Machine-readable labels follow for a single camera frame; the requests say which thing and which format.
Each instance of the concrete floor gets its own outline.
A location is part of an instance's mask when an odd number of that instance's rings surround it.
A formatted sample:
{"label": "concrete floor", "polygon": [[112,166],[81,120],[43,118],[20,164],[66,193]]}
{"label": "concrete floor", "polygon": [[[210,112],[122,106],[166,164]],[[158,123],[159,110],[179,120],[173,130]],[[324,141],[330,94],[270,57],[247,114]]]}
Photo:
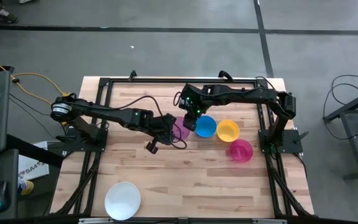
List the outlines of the concrete floor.
{"label": "concrete floor", "polygon": [[[41,0],[23,6],[6,0],[6,6],[22,24],[258,28],[252,0]],[[358,30],[356,0],[260,0],[260,6],[266,29]],[[358,75],[358,35],[268,35],[267,45],[274,77],[284,78],[298,98],[295,124],[310,132],[303,149],[316,214],[358,221],[358,180],[342,180],[357,170],[350,145],[331,137],[321,119],[332,79]],[[85,75],[129,75],[133,69],[144,76],[215,77],[220,70],[235,77],[266,76],[259,34],[0,30],[0,63],[15,72],[47,75],[71,92],[80,90]],[[358,86],[358,78],[339,82]],[[25,77],[22,84],[49,100],[58,94],[39,78]],[[49,109],[14,86],[11,92],[39,110]],[[337,95],[349,101],[358,92],[345,86]],[[330,98],[326,109],[338,107]],[[62,134],[50,118],[34,116],[51,133]],[[330,127],[345,136],[338,121]],[[8,132],[29,142],[52,139],[16,105],[10,105]],[[22,203],[22,210],[40,215],[48,197]]]}

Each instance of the purple cup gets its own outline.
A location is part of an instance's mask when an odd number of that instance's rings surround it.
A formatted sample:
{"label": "purple cup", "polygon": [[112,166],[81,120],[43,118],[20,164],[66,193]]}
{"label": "purple cup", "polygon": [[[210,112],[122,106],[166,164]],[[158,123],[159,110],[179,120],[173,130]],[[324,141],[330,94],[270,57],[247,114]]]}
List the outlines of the purple cup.
{"label": "purple cup", "polygon": [[183,127],[183,120],[184,117],[179,116],[175,121],[175,125],[173,125],[172,131],[173,134],[175,135],[174,138],[175,141],[179,140],[180,134],[181,134],[181,140],[185,140],[190,134],[190,130]]}

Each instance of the wooden tabletop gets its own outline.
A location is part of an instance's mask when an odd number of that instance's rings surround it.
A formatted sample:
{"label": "wooden tabletop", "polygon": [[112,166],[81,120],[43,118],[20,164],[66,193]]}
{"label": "wooden tabletop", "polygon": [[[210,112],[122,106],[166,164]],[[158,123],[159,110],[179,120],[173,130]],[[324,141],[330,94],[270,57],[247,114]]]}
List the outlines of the wooden tabletop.
{"label": "wooden tabletop", "polygon": [[[95,101],[99,78],[84,77],[80,98]],[[285,90],[281,78],[269,81],[277,90]],[[140,96],[152,95],[157,99],[163,114],[184,116],[185,111],[172,103],[174,94],[183,85],[115,83],[110,106],[126,105]],[[252,85],[244,84],[227,85],[232,88],[253,88]],[[152,110],[155,116],[159,116],[151,99],[140,100],[131,107]],[[195,133],[191,133],[186,140],[187,149],[178,150],[159,144],[159,151],[153,155],[145,149],[152,139],[150,136],[110,123],[108,143],[99,167],[92,216],[106,217],[108,214],[104,209],[104,197],[107,191],[117,182],[129,181],[139,188],[142,197],[137,217],[273,217],[266,163],[257,137],[260,126],[256,105],[233,103],[213,106],[207,115],[212,116],[217,123],[223,119],[232,119],[239,125],[239,138],[249,141],[254,148],[254,156],[249,162],[231,161],[226,156],[230,144],[220,141],[216,135],[200,138]],[[61,208],[77,188],[83,157],[83,152],[75,152],[63,161],[51,212]],[[291,154],[283,154],[282,157],[288,188],[302,206],[313,213],[301,162]],[[88,187],[85,189],[83,207],[87,193]],[[278,190],[278,195],[280,208],[284,212],[281,190]]]}

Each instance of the white bowl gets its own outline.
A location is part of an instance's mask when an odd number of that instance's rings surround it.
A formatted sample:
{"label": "white bowl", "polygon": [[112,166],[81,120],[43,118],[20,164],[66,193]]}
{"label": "white bowl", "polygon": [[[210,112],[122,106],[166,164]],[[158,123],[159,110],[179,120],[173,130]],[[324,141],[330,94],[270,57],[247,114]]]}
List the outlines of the white bowl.
{"label": "white bowl", "polygon": [[115,220],[127,220],[134,216],[139,206],[139,189],[130,182],[114,184],[104,198],[104,208]]}

